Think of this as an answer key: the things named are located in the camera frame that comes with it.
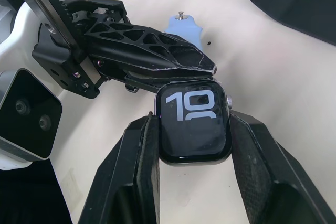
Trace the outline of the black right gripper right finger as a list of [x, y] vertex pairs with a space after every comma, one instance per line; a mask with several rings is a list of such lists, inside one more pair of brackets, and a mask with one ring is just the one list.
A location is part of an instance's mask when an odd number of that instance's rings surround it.
[[232, 159], [249, 223], [335, 223], [301, 164], [254, 117], [230, 113]]

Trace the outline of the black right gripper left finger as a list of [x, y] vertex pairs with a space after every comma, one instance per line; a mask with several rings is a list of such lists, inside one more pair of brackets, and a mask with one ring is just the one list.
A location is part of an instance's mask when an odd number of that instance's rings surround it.
[[79, 223], [159, 223], [159, 119], [131, 122], [98, 167]]

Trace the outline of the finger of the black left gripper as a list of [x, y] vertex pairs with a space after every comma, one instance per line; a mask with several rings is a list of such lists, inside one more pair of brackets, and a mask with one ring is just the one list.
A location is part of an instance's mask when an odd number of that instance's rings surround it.
[[114, 64], [144, 76], [213, 76], [216, 65], [177, 35], [151, 27], [97, 22], [85, 33], [87, 52], [103, 67]]
[[101, 62], [98, 71], [107, 80], [115, 80], [125, 84], [125, 88], [136, 93], [138, 90], [146, 90], [157, 93], [160, 88], [171, 82], [214, 80], [209, 72], [201, 72], [187, 69], [168, 69], [147, 71], [145, 69], [129, 70], [129, 66], [118, 66], [113, 62]]

